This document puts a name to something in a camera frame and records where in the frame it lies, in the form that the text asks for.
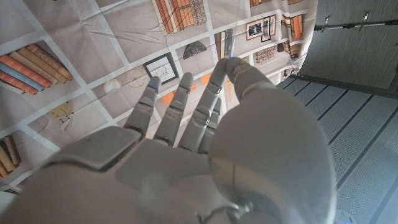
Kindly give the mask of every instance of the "wall hook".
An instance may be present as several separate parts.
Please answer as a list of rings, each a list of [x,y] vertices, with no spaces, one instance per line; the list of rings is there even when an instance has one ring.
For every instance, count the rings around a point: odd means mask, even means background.
[[[365,23],[368,21],[368,17],[369,17],[369,12],[365,13],[365,17],[363,18],[363,23],[361,25],[361,27],[359,28],[358,31],[361,31],[362,27],[365,25]]]
[[[330,16],[327,16],[327,17],[325,18],[325,23],[326,23],[325,27],[328,26],[329,17],[330,17]]]

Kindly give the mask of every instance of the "robot finger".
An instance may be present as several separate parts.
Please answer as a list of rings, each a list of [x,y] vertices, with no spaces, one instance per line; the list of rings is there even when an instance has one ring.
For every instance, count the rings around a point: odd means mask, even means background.
[[[216,105],[214,106],[213,112],[211,113],[209,123],[207,124],[205,133],[199,145],[199,154],[208,154],[208,149],[210,145],[211,138],[216,131],[218,123],[220,121],[220,111],[221,111],[221,99],[218,98]]]
[[[161,80],[159,77],[152,77],[144,90],[138,103],[135,105],[129,118],[124,124],[124,128],[134,129],[141,133],[144,138],[148,130],[150,117],[154,112],[154,106],[159,94]]]
[[[155,133],[155,140],[163,141],[166,145],[173,147],[192,83],[192,74],[189,72],[185,73]]]
[[[234,83],[234,89],[239,102],[254,90],[260,88],[275,88],[265,75],[240,58],[231,58],[226,63],[226,73]]]
[[[178,144],[179,147],[194,152],[198,151],[218,95],[226,80],[225,66],[227,61],[227,58],[222,58],[217,62],[216,67],[210,76],[209,83],[198,102],[198,106],[195,108],[192,117],[187,124],[187,128],[182,134],[181,140]]]

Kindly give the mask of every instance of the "picture frame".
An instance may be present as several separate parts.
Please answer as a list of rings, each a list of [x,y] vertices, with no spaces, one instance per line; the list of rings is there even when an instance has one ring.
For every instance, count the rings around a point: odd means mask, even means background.
[[[275,35],[276,33],[276,15],[269,17],[269,35]]]
[[[149,78],[158,76],[162,85],[178,78],[177,69],[170,53],[163,54],[143,64]]]
[[[271,36],[270,36],[270,33],[269,33],[269,27],[270,27],[269,21],[270,21],[270,17],[269,16],[263,18],[264,27],[263,27],[263,34],[261,35],[261,42],[265,42],[267,40],[271,40]]]
[[[256,37],[262,37],[264,34],[264,20],[258,19],[246,24],[246,41]]]

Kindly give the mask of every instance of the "white robotic hand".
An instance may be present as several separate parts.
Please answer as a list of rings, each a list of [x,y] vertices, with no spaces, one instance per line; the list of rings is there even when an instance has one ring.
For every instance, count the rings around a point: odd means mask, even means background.
[[[226,77],[240,105],[219,121]],[[221,59],[178,144],[186,73],[154,136],[160,78],[124,128],[109,127],[49,159],[2,223],[331,223],[331,160],[315,118],[240,58]]]

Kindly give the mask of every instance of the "bookshelf wallpaper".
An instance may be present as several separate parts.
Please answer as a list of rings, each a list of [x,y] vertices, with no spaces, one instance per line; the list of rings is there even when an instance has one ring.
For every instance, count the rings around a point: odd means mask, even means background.
[[[185,72],[196,80],[183,122],[190,119],[219,58],[246,58],[278,84],[285,70],[300,70],[316,10],[317,0],[1,1],[0,139],[14,138],[22,162],[0,179],[0,189],[20,190],[18,183],[66,144],[123,125],[153,60],[163,64],[152,75],[176,78],[160,88],[152,133]],[[188,45],[199,47],[184,59]],[[12,70],[39,85],[12,80],[18,75]],[[221,114],[238,104],[230,82],[221,99]]]

